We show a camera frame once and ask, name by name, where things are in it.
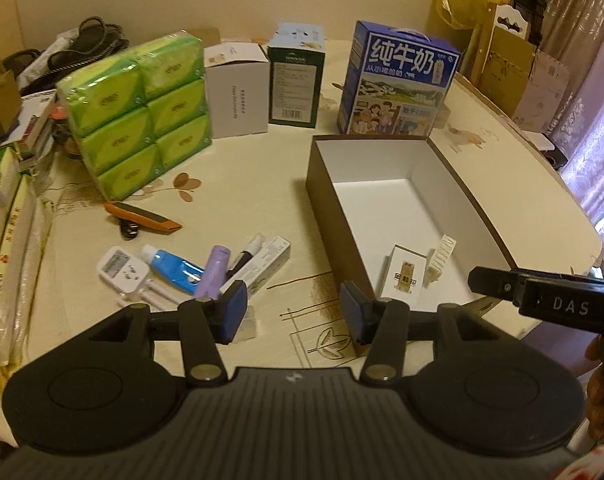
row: green tissue package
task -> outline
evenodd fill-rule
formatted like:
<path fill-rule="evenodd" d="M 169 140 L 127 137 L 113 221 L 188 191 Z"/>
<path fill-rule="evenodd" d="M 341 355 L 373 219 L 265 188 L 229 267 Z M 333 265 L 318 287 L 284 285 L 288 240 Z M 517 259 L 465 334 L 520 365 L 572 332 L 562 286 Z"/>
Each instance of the green tissue package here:
<path fill-rule="evenodd" d="M 79 139 L 84 163 L 102 174 L 153 142 L 153 123 L 147 108 L 138 108 Z"/>
<path fill-rule="evenodd" d="M 202 79 L 184 85 L 146 105 L 153 118 L 155 136 L 161 137 L 207 112 Z"/>
<path fill-rule="evenodd" d="M 211 144 L 211 127 L 204 115 L 157 140 L 163 166 L 168 170 Z"/>
<path fill-rule="evenodd" d="M 125 54 L 92 63 L 58 83 L 58 94 L 77 137 L 87 136 L 144 103 L 142 70 Z"/>
<path fill-rule="evenodd" d="M 98 178 L 98 187 L 108 200 L 122 200 L 146 186 L 164 172 L 160 151 L 151 144 L 139 153 L 127 158 Z"/>
<path fill-rule="evenodd" d="M 186 32 L 149 41 L 126 54 L 142 70 L 147 101 L 204 76 L 202 42 Z"/>

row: ribbed gray surface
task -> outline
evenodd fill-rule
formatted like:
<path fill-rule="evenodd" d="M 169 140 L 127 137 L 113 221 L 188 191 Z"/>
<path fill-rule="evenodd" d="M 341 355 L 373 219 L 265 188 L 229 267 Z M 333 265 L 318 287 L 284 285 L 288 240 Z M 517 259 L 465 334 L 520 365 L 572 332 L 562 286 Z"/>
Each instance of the ribbed gray surface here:
<path fill-rule="evenodd" d="M 191 392 L 144 442 L 80 458 L 25 447 L 0 480 L 548 480 L 572 460 L 563 449 L 526 459 L 455 449 L 348 369 L 240 368 L 226 386 Z"/>

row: black marker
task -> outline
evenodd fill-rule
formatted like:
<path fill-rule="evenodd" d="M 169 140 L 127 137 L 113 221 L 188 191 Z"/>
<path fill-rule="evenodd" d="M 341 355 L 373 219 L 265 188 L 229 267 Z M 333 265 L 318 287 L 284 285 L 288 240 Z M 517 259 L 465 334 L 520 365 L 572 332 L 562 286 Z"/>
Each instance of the black marker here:
<path fill-rule="evenodd" d="M 264 243 L 264 236 L 261 234 L 256 234 L 255 238 L 249 242 L 246 248 L 237 256 L 231 268 L 226 272 L 226 281 L 230 280 L 234 275 L 245 266 L 250 259 L 255 256 L 255 254 L 259 253 L 259 250 Z"/>

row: green box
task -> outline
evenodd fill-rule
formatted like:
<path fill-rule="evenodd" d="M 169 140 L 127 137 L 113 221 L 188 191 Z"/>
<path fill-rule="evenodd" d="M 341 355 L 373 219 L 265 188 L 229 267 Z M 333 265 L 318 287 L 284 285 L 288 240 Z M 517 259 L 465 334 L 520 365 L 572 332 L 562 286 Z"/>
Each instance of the green box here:
<path fill-rule="evenodd" d="M 202 42 L 186 32 L 149 41 L 126 54 L 142 70 L 147 101 L 204 76 Z"/>
<path fill-rule="evenodd" d="M 152 144 L 101 174 L 97 181 L 104 198 L 122 200 L 162 173 L 160 150 Z"/>
<path fill-rule="evenodd" d="M 58 82 L 77 137 L 87 136 L 144 102 L 142 71 L 124 54 L 92 63 Z"/>
<path fill-rule="evenodd" d="M 207 112 L 204 80 L 173 90 L 146 106 L 151 112 L 155 136 L 159 138 Z"/>
<path fill-rule="evenodd" d="M 84 163 L 102 174 L 153 142 L 153 123 L 146 108 L 138 108 L 80 140 Z"/>
<path fill-rule="evenodd" d="M 211 144 L 211 128 L 204 115 L 157 140 L 164 169 L 168 170 Z"/>
<path fill-rule="evenodd" d="M 279 24 L 269 41 L 269 123 L 315 127 L 324 57 L 322 27 L 304 23 Z"/>

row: curtain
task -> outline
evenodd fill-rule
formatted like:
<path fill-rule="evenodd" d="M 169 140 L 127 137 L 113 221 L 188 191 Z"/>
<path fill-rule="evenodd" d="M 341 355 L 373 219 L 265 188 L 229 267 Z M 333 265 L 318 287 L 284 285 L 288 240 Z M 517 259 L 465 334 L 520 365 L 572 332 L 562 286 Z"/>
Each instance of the curtain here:
<path fill-rule="evenodd" d="M 604 242 L 604 0 L 549 0 L 541 48 L 570 83 L 550 136 L 568 157 L 562 178 Z"/>

